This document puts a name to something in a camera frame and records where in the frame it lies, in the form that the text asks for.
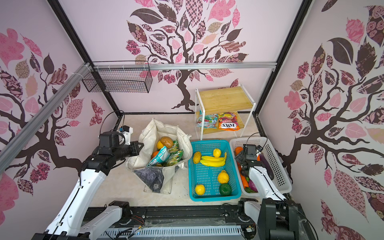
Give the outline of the orange fruit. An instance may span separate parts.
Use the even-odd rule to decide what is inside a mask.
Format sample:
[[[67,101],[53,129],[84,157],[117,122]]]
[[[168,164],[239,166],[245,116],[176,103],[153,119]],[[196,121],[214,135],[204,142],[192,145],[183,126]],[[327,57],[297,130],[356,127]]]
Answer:
[[[159,151],[155,151],[155,152],[153,152],[151,158],[152,158],[152,159],[155,158],[155,157],[157,156],[158,153],[159,153]]]

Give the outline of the yellow red peach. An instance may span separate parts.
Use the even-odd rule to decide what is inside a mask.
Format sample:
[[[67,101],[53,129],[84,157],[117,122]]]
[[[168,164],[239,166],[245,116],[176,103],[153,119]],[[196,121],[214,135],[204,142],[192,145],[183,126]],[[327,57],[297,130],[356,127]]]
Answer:
[[[158,141],[156,147],[158,150],[161,150],[164,147],[164,145],[161,141]]]

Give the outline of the green Fox's bag top shelf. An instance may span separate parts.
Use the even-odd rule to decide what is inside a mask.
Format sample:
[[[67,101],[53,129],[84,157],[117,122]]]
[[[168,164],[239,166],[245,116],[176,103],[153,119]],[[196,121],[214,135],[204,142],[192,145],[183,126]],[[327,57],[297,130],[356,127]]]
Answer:
[[[148,167],[156,167],[158,165],[163,165],[168,158],[170,157],[170,153],[168,152],[168,148],[166,146],[162,147],[159,152],[153,157],[148,163]]]

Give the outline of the brown toy potato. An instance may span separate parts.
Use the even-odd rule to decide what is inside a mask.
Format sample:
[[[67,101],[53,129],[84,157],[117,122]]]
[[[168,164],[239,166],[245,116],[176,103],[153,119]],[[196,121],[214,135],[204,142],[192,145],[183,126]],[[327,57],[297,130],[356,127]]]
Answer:
[[[174,145],[173,140],[170,137],[162,137],[160,142],[167,147],[167,149],[171,148]]]

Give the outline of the beige canvas grocery bag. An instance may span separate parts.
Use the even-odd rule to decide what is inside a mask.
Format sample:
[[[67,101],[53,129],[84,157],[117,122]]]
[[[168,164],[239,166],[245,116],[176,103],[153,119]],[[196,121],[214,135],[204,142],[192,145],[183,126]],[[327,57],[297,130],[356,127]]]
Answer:
[[[157,142],[162,137],[170,137],[179,143],[179,150],[183,150],[182,159],[175,165],[165,167],[158,165],[148,167],[151,156],[156,150]],[[144,144],[138,156],[129,157],[126,162],[126,169],[135,174],[145,185],[146,191],[152,193],[169,194],[172,189],[172,178],[179,168],[183,168],[193,155],[193,148],[190,141],[191,136],[184,133],[178,126],[164,124],[161,121],[152,119],[139,136],[139,142]]]

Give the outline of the yellow green candy bag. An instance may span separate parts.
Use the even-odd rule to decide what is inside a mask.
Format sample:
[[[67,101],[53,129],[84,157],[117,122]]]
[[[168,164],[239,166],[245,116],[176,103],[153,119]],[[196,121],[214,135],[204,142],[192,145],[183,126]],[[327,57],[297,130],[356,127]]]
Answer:
[[[174,140],[173,141],[173,146],[168,149],[168,152],[170,153],[170,155],[172,155],[172,154],[175,154],[178,151],[179,151],[179,143],[178,143],[177,140]]]
[[[172,153],[169,158],[167,159],[166,163],[165,163],[165,167],[170,167],[170,166],[173,166],[175,164],[177,164],[183,157],[183,154],[184,154],[184,151],[183,150],[179,150],[177,152],[174,152]]]

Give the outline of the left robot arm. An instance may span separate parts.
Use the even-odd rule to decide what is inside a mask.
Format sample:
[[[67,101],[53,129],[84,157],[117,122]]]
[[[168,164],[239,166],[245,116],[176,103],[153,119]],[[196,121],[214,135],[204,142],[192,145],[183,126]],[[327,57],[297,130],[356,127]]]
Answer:
[[[110,226],[132,216],[128,202],[114,201],[105,210],[83,223],[90,204],[108,174],[128,157],[136,157],[143,143],[131,141],[127,131],[99,135],[99,146],[85,160],[73,191],[54,220],[34,240],[96,240]]]

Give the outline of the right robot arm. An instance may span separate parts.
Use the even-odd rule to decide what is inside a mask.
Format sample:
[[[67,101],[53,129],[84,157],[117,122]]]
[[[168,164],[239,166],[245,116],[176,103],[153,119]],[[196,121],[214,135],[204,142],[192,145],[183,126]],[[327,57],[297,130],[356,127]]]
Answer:
[[[242,175],[254,183],[262,199],[259,204],[245,201],[245,215],[255,222],[261,240],[298,240],[300,220],[305,215],[277,189],[270,178],[271,171],[257,160],[261,153],[261,146],[244,144],[243,151],[236,156]]]

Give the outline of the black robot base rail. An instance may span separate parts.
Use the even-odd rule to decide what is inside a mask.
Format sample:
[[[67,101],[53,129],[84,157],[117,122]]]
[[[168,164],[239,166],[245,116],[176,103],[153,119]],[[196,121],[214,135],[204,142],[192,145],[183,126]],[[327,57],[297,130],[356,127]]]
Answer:
[[[301,207],[293,201],[264,199],[261,203],[242,198],[237,205],[130,207],[128,202],[113,201],[103,212],[82,226],[84,213],[60,214],[60,224],[46,232],[58,239],[97,239],[115,223],[136,219],[144,225],[155,220],[190,220],[225,218],[227,222],[254,226],[255,236],[262,240],[298,240],[299,222],[306,219]]]

